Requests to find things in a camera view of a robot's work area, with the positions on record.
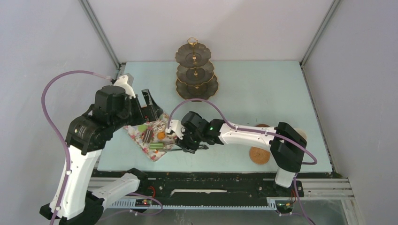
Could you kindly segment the green striped cake slice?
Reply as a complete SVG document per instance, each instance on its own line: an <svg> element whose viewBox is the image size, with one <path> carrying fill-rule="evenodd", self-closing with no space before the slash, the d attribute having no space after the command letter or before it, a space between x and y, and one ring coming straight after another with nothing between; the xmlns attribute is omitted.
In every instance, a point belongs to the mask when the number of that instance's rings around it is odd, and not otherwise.
<svg viewBox="0 0 398 225"><path fill-rule="evenodd" d="M150 150L164 150L165 149L165 144L162 142L152 142L149 144L149 149Z"/></svg>

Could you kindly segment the stainless steel serving tongs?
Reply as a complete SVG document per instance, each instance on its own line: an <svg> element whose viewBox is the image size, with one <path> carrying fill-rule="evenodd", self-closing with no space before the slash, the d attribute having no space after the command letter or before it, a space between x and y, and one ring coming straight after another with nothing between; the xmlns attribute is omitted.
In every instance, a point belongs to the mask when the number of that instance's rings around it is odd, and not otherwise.
<svg viewBox="0 0 398 225"><path fill-rule="evenodd" d="M205 144L200 144L196 150L187 150L183 148L171 148L171 149L164 149L164 152L173 152L173 151L183 151L187 153L192 153L194 154L197 150L207 150L209 147Z"/></svg>

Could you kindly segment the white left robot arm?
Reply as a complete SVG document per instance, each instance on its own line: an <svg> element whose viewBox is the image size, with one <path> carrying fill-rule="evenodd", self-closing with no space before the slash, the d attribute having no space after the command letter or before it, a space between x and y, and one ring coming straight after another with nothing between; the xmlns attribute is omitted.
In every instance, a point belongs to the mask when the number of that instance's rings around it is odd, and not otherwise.
<svg viewBox="0 0 398 225"><path fill-rule="evenodd" d="M66 137L59 135L66 159L53 200L40 208L40 214L62 225L93 225L103 212L122 197L148 191L147 174L132 168L121 178L94 191L88 190L94 166L106 143L125 126L156 121L163 110L148 89L142 90L146 106L141 106L133 87L133 77L124 74L95 94L95 102L75 118Z"/></svg>

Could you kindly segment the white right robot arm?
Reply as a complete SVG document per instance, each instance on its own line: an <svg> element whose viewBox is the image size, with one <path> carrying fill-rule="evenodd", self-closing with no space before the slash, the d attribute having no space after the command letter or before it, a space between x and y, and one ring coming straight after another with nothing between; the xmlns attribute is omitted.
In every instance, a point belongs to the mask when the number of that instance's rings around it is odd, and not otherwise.
<svg viewBox="0 0 398 225"><path fill-rule="evenodd" d="M168 120L166 132L175 134L177 146L190 153L195 153L201 143L240 144L270 152L278 166L273 190L279 196L291 191L294 176L303 165L307 146L304 131L285 122L279 122L276 127L250 127L223 119L207 121L192 111L182 120Z"/></svg>

